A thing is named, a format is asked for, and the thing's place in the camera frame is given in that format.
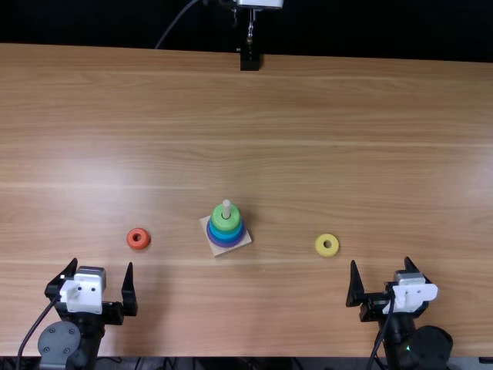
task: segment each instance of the yellow ring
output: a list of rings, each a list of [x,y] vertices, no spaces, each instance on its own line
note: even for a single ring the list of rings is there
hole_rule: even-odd
[[[330,247],[324,245],[326,241],[330,241]],[[322,234],[315,240],[315,249],[322,257],[333,257],[339,251],[339,241],[332,234]]]

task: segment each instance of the wooden table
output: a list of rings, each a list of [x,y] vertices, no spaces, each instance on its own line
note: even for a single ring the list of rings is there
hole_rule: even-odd
[[[350,260],[378,291],[405,256],[441,289],[419,325],[493,348],[493,66],[0,45],[0,353],[72,257],[139,315],[100,355],[368,356]],[[223,198],[254,242],[214,259]],[[144,227],[149,250],[126,234]],[[339,237],[334,258],[314,240]],[[41,327],[56,321],[51,312]],[[26,355],[37,355],[36,332]]]

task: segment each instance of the green ring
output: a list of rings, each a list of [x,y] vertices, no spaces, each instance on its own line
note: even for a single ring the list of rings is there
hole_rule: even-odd
[[[221,231],[231,231],[238,227],[241,222],[240,211],[238,208],[231,204],[230,218],[223,219],[223,205],[220,204],[213,210],[213,214],[210,217],[216,229]]]

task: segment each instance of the purple ring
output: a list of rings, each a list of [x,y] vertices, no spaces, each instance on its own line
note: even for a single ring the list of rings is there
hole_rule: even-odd
[[[217,240],[210,233],[210,230],[209,230],[209,222],[207,222],[206,230],[207,230],[207,237],[209,238],[209,240],[212,241],[216,246],[221,247],[221,248],[231,248],[231,247],[234,247],[235,245],[237,245],[241,241],[243,235],[245,234],[245,227],[243,226],[243,229],[242,229],[242,231],[241,231],[241,233],[240,233],[240,235],[239,235],[239,237],[238,237],[237,240],[231,241],[229,243],[223,243],[222,241]]]

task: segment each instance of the black background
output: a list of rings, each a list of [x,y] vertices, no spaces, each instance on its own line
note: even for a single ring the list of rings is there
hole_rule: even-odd
[[[152,48],[187,2],[0,0],[0,42]],[[262,53],[493,61],[493,0],[284,0],[258,20]],[[162,48],[232,52],[232,22],[199,2]]]

